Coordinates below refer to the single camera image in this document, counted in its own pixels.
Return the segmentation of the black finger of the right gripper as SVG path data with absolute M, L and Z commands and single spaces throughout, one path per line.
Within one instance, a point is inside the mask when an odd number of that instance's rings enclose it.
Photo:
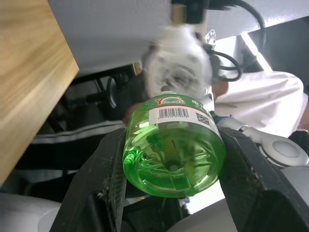
M 207 8 L 206 0 L 186 0 L 186 23 L 200 24 L 204 19 L 204 11 Z

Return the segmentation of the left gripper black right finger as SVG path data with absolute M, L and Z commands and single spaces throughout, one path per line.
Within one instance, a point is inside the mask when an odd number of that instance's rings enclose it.
M 309 207 L 292 184 L 240 132 L 219 127 L 226 148 L 220 184 L 239 232 L 307 232 Z

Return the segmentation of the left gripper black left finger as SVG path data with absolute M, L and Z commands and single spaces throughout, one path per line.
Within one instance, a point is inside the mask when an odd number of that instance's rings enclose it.
M 125 135 L 121 128 L 100 141 L 75 174 L 51 231 L 120 231 L 126 191 L 122 166 Z

